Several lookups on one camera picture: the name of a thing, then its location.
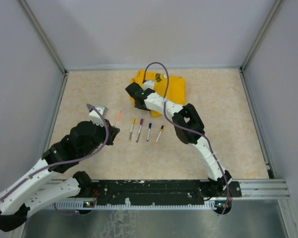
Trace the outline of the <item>orange pink highlighter pen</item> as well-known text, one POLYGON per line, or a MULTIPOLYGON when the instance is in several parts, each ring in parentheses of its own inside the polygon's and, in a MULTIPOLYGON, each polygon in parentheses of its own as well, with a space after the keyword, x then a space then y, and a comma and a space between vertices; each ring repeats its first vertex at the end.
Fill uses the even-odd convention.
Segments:
POLYGON ((118 126, 118 123, 119 123, 120 118, 121 118, 121 114, 122 114, 122 111, 120 111, 119 114, 118 114, 118 116, 117 116, 117 119, 116 119, 116 122, 115 122, 115 125, 114 125, 115 127, 118 126))

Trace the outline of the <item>white yellow whiteboard marker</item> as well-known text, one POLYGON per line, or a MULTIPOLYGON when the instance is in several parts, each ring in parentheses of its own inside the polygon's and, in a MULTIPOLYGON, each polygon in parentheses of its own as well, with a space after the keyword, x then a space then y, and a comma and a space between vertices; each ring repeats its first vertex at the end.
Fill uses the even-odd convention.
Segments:
POLYGON ((129 142, 131 142, 131 140, 132 140, 132 134, 133 134, 134 126, 135 125, 132 125, 132 123, 131 123, 131 128, 130 128, 130 132, 129 132, 129 142))

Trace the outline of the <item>white purple-end pen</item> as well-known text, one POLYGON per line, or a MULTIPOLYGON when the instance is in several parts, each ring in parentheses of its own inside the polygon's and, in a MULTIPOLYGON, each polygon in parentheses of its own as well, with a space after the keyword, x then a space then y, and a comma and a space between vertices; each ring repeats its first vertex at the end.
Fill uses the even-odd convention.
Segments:
POLYGON ((138 129, 137 137, 136 137, 136 143, 139 142, 140 134, 141 134, 141 130, 142 130, 142 126, 143 126, 143 125, 140 125, 140 124, 139 124, 139 129, 138 129))

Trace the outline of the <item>white blue-end pen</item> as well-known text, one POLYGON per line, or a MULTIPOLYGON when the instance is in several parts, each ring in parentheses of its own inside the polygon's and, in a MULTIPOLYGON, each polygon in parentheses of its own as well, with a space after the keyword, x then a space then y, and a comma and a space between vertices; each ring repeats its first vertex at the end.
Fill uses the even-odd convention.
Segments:
POLYGON ((147 142, 149 142, 150 140, 150 133, 151 133, 151 129, 148 129, 147 138, 146 138, 147 142))

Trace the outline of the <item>thin white yellow-end pen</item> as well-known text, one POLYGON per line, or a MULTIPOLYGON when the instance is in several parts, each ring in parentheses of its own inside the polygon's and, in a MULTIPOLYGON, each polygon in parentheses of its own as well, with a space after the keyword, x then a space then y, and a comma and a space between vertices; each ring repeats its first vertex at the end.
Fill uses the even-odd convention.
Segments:
POLYGON ((163 131, 159 131, 158 135, 157 135, 157 138, 155 140, 155 143, 158 143, 159 141, 159 138, 161 137, 161 134, 162 134, 163 131))

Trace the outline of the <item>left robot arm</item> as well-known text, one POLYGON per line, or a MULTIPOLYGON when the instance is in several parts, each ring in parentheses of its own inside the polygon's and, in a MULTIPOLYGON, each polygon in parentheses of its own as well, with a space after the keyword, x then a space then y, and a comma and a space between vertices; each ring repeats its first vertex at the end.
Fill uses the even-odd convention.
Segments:
POLYGON ((93 156, 103 146, 113 145, 119 132, 120 129, 108 120, 104 126, 82 121, 73 127, 60 142, 44 152, 25 175, 0 192, 0 230, 10 232, 39 210, 65 198, 91 195, 93 184, 85 171, 76 172, 54 187, 40 188, 78 165, 82 159, 93 156))

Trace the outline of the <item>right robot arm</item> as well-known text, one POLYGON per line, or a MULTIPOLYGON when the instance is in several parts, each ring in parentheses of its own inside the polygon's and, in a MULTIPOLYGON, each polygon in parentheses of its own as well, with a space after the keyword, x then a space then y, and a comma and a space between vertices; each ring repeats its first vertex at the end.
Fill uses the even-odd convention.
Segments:
POLYGON ((195 107, 192 104, 177 104, 150 88, 143 89, 135 82, 126 87, 126 92, 135 101, 135 108, 163 115, 174 126, 178 139, 197 150, 207 169, 208 179, 212 182, 213 193, 224 196, 229 191, 232 177, 216 157, 195 107))

